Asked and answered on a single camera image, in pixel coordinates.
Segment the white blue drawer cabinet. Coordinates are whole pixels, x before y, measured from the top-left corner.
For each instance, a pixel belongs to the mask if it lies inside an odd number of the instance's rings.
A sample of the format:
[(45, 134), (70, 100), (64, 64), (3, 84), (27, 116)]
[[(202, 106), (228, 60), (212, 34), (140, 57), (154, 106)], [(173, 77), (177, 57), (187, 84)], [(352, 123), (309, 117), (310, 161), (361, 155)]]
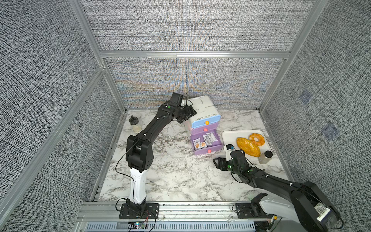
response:
[(191, 130), (193, 128), (202, 127), (205, 125), (205, 121), (209, 121), (209, 124), (219, 122), (221, 115), (209, 96), (189, 99), (188, 105), (191, 104), (197, 114), (184, 122), (187, 129)]

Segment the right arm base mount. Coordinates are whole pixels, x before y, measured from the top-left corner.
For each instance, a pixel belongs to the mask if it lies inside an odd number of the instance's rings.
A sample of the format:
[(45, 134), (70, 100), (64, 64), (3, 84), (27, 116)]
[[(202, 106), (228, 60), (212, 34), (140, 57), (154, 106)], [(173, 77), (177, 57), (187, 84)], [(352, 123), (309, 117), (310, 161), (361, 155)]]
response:
[(267, 220), (270, 222), (274, 215), (266, 213), (260, 205), (262, 199), (266, 196), (268, 196), (267, 193), (259, 193), (250, 202), (235, 203), (232, 206), (232, 211), (237, 214), (238, 219)]

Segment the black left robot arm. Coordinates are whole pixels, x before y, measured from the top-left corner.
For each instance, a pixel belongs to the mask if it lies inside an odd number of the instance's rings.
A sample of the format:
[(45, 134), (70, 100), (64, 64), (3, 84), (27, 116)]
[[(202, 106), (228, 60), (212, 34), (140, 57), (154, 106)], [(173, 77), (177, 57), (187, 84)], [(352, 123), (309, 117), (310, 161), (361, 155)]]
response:
[(125, 159), (132, 179), (129, 196), (131, 202), (140, 205), (146, 201), (146, 175), (154, 161), (153, 143), (156, 138), (174, 119), (181, 124), (196, 114), (192, 101), (174, 92), (171, 99), (158, 108), (154, 118), (141, 132), (136, 136), (129, 136)]

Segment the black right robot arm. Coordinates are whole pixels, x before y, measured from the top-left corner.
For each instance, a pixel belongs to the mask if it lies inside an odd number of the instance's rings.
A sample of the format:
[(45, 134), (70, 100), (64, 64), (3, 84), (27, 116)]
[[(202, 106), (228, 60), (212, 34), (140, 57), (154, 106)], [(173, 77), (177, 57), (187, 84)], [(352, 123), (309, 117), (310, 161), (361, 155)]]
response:
[(293, 182), (272, 176), (248, 163), (242, 150), (213, 159), (218, 170), (229, 171), (240, 183), (265, 190), (249, 204), (235, 204), (238, 218), (277, 215), (299, 223), (308, 232), (327, 232), (343, 222), (340, 212), (313, 182)]

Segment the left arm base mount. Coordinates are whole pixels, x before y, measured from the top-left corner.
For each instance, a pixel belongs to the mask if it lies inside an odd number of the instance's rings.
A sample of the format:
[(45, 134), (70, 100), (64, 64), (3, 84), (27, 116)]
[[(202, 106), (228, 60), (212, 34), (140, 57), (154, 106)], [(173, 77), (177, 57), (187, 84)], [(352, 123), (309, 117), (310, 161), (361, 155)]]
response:
[(136, 204), (130, 199), (125, 200), (119, 210), (119, 219), (158, 219), (159, 204), (146, 203), (146, 200), (141, 204)]

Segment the white cookie packet top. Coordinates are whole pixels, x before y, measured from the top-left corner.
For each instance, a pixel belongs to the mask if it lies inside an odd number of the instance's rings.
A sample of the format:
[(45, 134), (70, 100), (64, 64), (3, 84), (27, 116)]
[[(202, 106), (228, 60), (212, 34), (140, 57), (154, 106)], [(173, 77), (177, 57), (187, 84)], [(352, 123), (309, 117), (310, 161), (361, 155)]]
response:
[(207, 135), (210, 138), (212, 143), (218, 141), (218, 139), (216, 138), (216, 136), (213, 132), (207, 133)]

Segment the white cookie packet orange picture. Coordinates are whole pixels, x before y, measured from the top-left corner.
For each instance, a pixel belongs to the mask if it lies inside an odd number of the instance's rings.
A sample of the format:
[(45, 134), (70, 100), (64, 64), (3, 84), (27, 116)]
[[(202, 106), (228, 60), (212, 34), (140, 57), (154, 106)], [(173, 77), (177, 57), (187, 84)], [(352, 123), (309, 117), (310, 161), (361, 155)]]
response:
[(202, 149), (200, 138), (193, 140), (193, 146), (195, 150)]

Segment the purple drawer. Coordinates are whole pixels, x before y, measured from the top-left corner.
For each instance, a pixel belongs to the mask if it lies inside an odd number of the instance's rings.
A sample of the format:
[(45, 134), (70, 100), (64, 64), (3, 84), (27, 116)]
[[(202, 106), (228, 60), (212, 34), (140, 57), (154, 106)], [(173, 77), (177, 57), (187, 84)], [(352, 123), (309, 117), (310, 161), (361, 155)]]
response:
[(211, 132), (213, 130), (216, 130), (219, 126), (219, 123), (212, 123), (212, 124), (209, 124), (209, 125), (203, 125), (202, 127), (198, 127), (198, 128), (193, 128), (191, 131), (190, 131), (190, 135), (196, 135), (196, 134), (201, 134), (201, 133), (204, 133), (204, 132)]
[(223, 143), (216, 129), (191, 135), (190, 142), (195, 156), (211, 154), (223, 149)]

